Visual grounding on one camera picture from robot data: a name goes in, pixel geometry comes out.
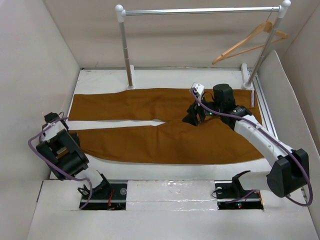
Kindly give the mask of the brown trousers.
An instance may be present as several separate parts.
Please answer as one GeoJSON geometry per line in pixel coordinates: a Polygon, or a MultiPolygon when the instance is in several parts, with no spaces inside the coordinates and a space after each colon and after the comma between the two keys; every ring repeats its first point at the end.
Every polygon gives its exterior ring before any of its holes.
{"type": "Polygon", "coordinates": [[[128,163],[222,165],[262,158],[219,117],[198,126],[183,122],[193,103],[188,89],[150,88],[118,93],[76,94],[71,121],[152,121],[157,126],[77,130],[80,148],[93,157],[128,163]]]}

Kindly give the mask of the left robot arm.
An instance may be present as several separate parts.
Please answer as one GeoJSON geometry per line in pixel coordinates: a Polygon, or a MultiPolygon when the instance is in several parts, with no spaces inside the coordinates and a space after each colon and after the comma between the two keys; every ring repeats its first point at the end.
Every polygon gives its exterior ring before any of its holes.
{"type": "Polygon", "coordinates": [[[89,159],[80,148],[80,139],[76,133],[70,133],[66,121],[58,117],[46,120],[42,126],[44,131],[39,137],[36,151],[69,176],[77,179],[92,180],[92,187],[84,185],[77,190],[84,200],[107,199],[112,195],[112,187],[100,172],[88,171],[89,159]]]}

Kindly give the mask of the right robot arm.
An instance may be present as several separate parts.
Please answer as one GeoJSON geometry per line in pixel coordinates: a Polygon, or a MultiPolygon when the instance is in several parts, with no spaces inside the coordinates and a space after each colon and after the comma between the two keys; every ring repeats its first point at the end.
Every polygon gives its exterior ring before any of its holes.
{"type": "Polygon", "coordinates": [[[279,198],[288,198],[303,186],[312,190],[307,152],[302,148],[293,149],[267,131],[247,107],[236,104],[234,91],[228,84],[213,87],[212,101],[205,99],[205,87],[199,83],[192,85],[190,93],[194,103],[188,108],[183,122],[198,126],[205,117],[219,117],[252,144],[271,167],[269,172],[247,170],[235,175],[231,184],[235,196],[243,197],[252,190],[267,190],[279,198]]]}

